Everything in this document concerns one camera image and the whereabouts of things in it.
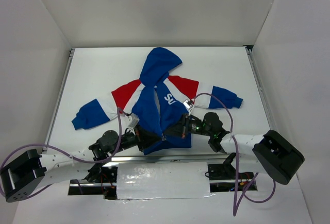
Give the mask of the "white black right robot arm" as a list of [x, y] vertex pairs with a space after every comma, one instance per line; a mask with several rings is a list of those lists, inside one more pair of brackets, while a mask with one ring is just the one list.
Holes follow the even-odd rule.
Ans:
[[167, 138], [173, 136], [181, 140], [191, 134], [209, 137], [210, 148], [215, 153], [227, 155], [224, 172], [229, 178], [236, 178], [242, 173], [241, 164], [234, 161], [236, 153], [250, 161], [246, 171], [268, 174], [282, 185], [287, 185], [305, 162], [302, 153], [277, 131], [269, 130], [262, 135], [232, 135], [223, 128], [214, 112], [206, 113], [202, 120], [185, 113], [164, 134]]

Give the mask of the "blue white red hooded jacket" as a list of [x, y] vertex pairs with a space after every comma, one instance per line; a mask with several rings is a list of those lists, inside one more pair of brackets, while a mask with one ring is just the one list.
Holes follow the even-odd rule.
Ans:
[[[186, 99], [198, 97], [195, 106], [204, 109], [227, 107], [240, 108], [242, 98], [215, 85], [198, 82], [170, 71], [181, 65], [181, 59], [163, 47], [156, 47], [148, 54], [139, 79], [120, 86], [102, 97], [83, 105], [72, 124], [75, 130], [91, 129], [117, 117], [117, 108], [139, 117], [140, 126], [161, 137], [163, 132], [175, 125], [187, 112], [183, 105]], [[191, 136], [181, 140], [169, 137], [152, 152], [171, 148], [190, 148]]]

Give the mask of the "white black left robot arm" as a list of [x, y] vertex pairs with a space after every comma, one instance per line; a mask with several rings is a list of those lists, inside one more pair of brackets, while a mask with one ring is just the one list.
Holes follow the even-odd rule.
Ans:
[[135, 128], [118, 135], [106, 131], [87, 149], [59, 154], [40, 154], [30, 149], [1, 168], [1, 181], [7, 202], [28, 199], [34, 190], [66, 180], [85, 179], [95, 182], [101, 177], [101, 167], [114, 153], [137, 146], [145, 151], [161, 141], [161, 137]]

